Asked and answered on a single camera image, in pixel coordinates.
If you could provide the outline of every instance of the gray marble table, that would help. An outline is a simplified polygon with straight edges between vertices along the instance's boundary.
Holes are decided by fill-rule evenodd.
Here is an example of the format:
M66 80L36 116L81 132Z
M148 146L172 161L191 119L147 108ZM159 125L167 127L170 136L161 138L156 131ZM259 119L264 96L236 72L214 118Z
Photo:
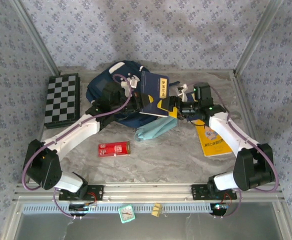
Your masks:
M90 107L85 97L88 83L95 74L79 73L81 77L81 114ZM223 97L233 120L243 128L241 110L233 85L225 76L211 73L165 73L170 81L208 82ZM43 140L64 128L45 129ZM134 141L135 129L113 122L70 151L61 161L64 171L76 172L88 182L207 182L208 177L231 170L235 157L226 154L214 157L203 155L195 126L178 122L178 126L160 137L143 142ZM130 141L129 156L97 156L98 144Z

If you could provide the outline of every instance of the light blue cloth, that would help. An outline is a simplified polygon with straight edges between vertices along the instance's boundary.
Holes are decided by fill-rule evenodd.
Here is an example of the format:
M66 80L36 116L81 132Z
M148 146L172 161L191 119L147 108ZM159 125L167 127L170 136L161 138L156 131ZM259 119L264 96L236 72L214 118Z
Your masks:
M141 142L143 140L154 139L177 126L177 121L176 118L170 116L160 117L138 128L135 133L135 140Z

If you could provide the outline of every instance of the patterned wallpaper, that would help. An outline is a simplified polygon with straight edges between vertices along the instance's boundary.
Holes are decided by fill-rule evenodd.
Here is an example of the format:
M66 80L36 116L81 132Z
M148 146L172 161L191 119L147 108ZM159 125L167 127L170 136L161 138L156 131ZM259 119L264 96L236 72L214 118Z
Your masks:
M285 0L241 80L260 140L270 142L292 215L292 0Z
M51 75L8 0L0 0L0 231L28 143L44 117Z
M234 69L268 0L23 0L57 66Z

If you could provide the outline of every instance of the book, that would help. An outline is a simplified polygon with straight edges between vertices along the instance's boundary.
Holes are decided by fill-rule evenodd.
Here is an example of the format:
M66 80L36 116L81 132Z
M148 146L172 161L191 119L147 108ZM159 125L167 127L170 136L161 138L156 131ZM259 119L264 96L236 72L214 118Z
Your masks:
M140 88L142 94L152 97L153 102L140 110L142 114L155 115L159 117L167 117L169 112L159 109L160 100L169 96L169 78L167 76L143 71L141 73Z
M196 125L203 125L204 122L196 120ZM202 151L205 157L232 153L228 144L214 130L208 126L196 126Z

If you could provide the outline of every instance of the blue book cover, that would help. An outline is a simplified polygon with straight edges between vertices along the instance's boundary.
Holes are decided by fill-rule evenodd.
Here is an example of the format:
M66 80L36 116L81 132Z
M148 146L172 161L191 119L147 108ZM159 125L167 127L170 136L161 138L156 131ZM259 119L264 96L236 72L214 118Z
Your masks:
M143 71L140 80L141 93L152 96L153 102L143 109L140 113L167 117L169 112L157 107L161 99L169 96L169 78L167 76Z

